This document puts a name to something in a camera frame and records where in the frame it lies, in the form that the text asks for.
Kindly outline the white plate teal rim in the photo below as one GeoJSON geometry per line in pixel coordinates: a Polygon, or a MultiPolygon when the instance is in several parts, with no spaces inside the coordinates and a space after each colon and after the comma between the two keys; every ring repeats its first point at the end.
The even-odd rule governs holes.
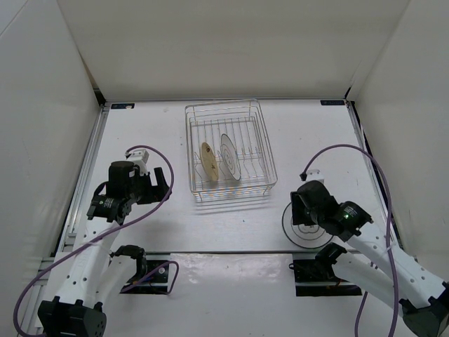
{"type": "Polygon", "coordinates": [[[294,225],[291,203],[284,208],[281,227],[287,239],[302,249],[320,249],[334,239],[318,225],[294,225]]]}

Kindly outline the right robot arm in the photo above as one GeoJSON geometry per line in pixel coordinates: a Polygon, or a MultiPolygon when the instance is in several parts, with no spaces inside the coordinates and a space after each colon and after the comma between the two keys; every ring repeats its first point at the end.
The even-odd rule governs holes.
{"type": "Polygon", "coordinates": [[[369,260],[363,263],[330,242],[314,257],[319,278],[336,277],[366,290],[396,310],[416,336],[441,336],[448,328],[448,283],[392,244],[359,205],[337,202],[319,180],[291,192],[290,204],[294,225],[319,227],[369,260]]]}

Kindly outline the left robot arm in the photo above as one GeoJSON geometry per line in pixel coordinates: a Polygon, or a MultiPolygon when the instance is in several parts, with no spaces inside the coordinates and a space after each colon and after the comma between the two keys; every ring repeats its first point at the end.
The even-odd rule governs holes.
{"type": "Polygon", "coordinates": [[[133,205],[161,206],[172,189],[162,168],[149,173],[142,155],[110,164],[107,180],[93,193],[81,245],[55,262],[72,265],[53,299],[39,306],[45,336],[104,335],[110,298],[153,275],[143,248],[122,245],[113,251],[112,245],[133,205]]]}

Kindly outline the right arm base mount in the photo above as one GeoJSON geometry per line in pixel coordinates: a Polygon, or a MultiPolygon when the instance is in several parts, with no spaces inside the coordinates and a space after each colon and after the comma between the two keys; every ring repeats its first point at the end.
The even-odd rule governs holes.
{"type": "Polygon", "coordinates": [[[337,277],[332,266],[347,250],[336,243],[329,243],[311,258],[293,257],[288,268],[293,271],[297,297],[361,296],[361,289],[351,282],[337,277]]]}

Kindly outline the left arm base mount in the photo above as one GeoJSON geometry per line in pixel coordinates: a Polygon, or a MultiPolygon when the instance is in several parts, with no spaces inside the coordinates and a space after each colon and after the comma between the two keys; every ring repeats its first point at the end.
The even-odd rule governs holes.
{"type": "Polygon", "coordinates": [[[124,245],[109,254],[110,258],[127,256],[134,261],[135,274],[125,283],[121,293],[168,295],[169,264],[167,260],[150,260],[139,246],[124,245]]]}

